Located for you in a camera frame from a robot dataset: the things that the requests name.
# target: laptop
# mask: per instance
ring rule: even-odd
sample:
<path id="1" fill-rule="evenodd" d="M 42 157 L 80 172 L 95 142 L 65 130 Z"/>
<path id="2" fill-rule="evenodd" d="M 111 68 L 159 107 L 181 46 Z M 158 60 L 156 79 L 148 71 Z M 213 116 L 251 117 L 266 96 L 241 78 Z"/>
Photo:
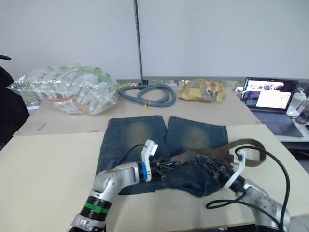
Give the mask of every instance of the laptop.
<path id="1" fill-rule="evenodd" d="M 286 114 L 297 84 L 298 81 L 248 77 L 240 99 L 273 134 L 303 137 Z"/>

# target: laptop screen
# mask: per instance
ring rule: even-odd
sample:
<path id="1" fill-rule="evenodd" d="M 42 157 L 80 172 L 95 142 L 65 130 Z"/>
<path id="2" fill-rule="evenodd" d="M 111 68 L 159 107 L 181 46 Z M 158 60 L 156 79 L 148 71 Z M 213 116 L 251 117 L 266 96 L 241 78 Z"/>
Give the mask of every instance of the laptop screen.
<path id="1" fill-rule="evenodd" d="M 297 84 L 298 81 L 248 77 L 241 100 L 251 109 L 286 112 Z"/>

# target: brown belt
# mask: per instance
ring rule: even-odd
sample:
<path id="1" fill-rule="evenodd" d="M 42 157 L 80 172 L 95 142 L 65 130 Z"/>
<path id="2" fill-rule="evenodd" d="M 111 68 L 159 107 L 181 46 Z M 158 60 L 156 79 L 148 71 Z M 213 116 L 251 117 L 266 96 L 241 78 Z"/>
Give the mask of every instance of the brown belt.
<path id="1" fill-rule="evenodd" d="M 228 163 L 233 163 L 234 155 L 231 155 L 229 153 L 229 150 L 234 147 L 244 145 L 244 144 L 251 144 L 255 147 L 265 150 L 264 146 L 255 139 L 239 139 L 239 140 L 227 143 L 224 146 L 218 147 L 216 149 L 200 148 L 200 149 L 191 149 L 191 151 L 195 152 L 196 154 L 208 156 L 208 157 L 215 158 L 218 160 L 224 160 Z M 259 160 L 252 160 L 252 159 L 246 158 L 246 166 L 256 167 L 260 165 L 261 163 L 263 163 L 266 159 L 266 154 L 263 152 L 259 152 L 259 153 L 260 153 Z M 172 160 L 175 160 L 179 162 L 180 164 L 183 164 L 183 163 L 187 163 L 190 161 L 190 156 L 188 152 L 185 152 L 180 155 L 172 157 Z"/>

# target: jeans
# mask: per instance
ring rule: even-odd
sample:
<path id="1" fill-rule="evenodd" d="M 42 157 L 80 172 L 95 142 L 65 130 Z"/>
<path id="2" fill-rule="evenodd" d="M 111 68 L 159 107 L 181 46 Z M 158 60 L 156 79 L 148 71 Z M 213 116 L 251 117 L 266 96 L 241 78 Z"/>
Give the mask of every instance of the jeans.
<path id="1" fill-rule="evenodd" d="M 124 154 L 147 139 L 158 144 L 154 158 L 169 160 L 190 149 L 217 148 L 227 143 L 225 126 L 194 122 L 171 116 L 168 130 L 162 116 L 112 118 L 104 135 L 97 172 L 109 170 L 120 164 Z M 133 149 L 123 162 L 141 161 L 142 147 Z M 165 172 L 166 180 L 151 180 L 125 187 L 120 194 L 155 192 L 161 189 L 178 189 L 202 197 L 220 189 L 209 173 L 200 167 L 195 155 L 191 161 L 177 169 Z"/>

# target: yellow bag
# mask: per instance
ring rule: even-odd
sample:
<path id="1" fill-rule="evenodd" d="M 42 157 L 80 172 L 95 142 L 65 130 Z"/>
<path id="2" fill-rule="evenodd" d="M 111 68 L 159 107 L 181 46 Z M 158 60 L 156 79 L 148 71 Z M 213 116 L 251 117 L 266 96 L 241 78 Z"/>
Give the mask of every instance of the yellow bag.
<path id="1" fill-rule="evenodd" d="M 178 97 L 193 101 L 223 101 L 226 98 L 224 85 L 219 81 L 192 80 L 183 86 Z"/>

